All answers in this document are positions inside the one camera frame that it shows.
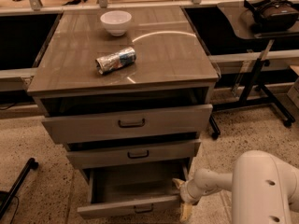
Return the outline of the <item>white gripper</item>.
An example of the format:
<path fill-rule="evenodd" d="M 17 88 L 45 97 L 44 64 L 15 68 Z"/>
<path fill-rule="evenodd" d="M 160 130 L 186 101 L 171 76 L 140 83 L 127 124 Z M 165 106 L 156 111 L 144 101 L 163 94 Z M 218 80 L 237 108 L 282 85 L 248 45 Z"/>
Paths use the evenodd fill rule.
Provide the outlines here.
<path fill-rule="evenodd" d="M 203 190 L 198 188 L 194 180 L 184 182 L 181 179 L 173 178 L 173 183 L 180 189 L 180 196 L 184 203 L 180 204 L 180 221 L 187 221 L 192 214 L 192 204 L 196 204 L 203 196 Z"/>

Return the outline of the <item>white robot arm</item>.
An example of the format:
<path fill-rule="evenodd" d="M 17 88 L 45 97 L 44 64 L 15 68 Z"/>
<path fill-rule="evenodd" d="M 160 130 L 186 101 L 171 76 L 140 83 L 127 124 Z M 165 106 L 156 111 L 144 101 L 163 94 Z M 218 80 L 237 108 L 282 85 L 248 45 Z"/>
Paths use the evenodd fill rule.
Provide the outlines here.
<path fill-rule="evenodd" d="M 292 224 L 299 211 L 299 169 L 260 150 L 243 153 L 229 174 L 198 169 L 193 178 L 173 180 L 181 198 L 182 221 L 204 196 L 232 193 L 232 224 Z"/>

